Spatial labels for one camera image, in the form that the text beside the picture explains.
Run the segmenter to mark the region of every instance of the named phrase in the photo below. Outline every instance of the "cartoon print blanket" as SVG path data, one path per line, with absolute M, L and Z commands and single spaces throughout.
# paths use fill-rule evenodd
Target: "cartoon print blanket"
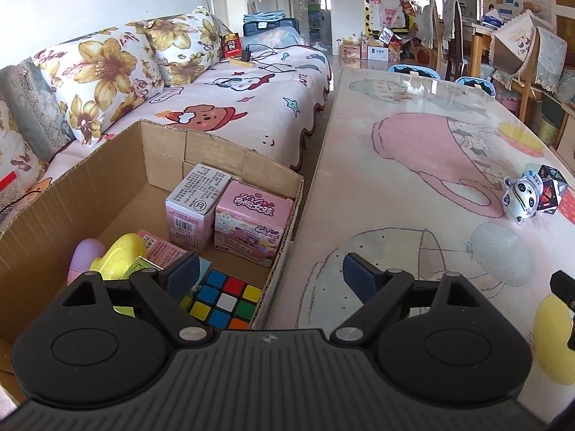
M 325 106 L 331 69 L 315 48 L 293 46 L 257 52 L 255 68 L 222 60 L 193 84 L 166 88 L 114 123 L 95 148 L 77 140 L 54 156 L 41 181 L 30 191 L 41 192 L 100 147 L 140 119 L 177 128 L 206 131 L 297 169 L 301 137 L 314 130 L 314 112 Z M 0 232 L 38 193 L 18 202 Z

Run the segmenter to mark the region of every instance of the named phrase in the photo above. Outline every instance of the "sofa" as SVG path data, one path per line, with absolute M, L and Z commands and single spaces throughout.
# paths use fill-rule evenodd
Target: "sofa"
M 140 119 L 220 136 L 298 170 L 303 136 L 329 92 L 326 56 L 291 46 L 233 64 L 219 55 L 226 34 L 198 7 L 106 28 L 0 70 L 0 232 Z

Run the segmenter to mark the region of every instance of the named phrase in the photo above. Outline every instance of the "open cardboard box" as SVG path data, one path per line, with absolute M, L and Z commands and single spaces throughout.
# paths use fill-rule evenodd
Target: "open cardboard box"
M 555 32 L 553 26 L 538 18 L 530 9 L 500 27 L 491 36 L 489 64 L 505 73 L 518 73 L 533 52 L 531 41 L 536 27 Z
M 201 254 L 212 268 L 263 290 L 251 324 L 253 329 L 263 327 L 291 240 L 303 178 L 225 139 L 142 120 L 49 186 L 0 237 L 0 384 L 16 400 L 23 396 L 11 369 L 11 346 L 65 283 L 76 245 L 96 237 L 110 247 L 141 228 L 169 240 L 165 199 L 197 164 L 295 202 L 271 268 L 213 247 Z

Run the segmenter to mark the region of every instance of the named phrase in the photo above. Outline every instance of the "purple toy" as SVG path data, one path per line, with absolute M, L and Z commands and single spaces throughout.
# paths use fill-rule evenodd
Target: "purple toy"
M 90 269 L 90 264 L 97 257 L 102 257 L 106 254 L 106 248 L 102 243 L 94 238 L 87 238 L 76 246 L 76 251 L 72 256 L 70 262 L 70 269 L 68 270 L 68 285 L 70 285 L 82 272 Z

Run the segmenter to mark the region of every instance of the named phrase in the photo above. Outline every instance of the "black puzzle cube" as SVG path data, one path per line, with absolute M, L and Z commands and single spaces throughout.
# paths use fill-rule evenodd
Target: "black puzzle cube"
M 559 170 L 548 165 L 541 165 L 539 176 L 543 181 L 543 194 L 539 198 L 537 210 L 555 214 L 569 185 Z

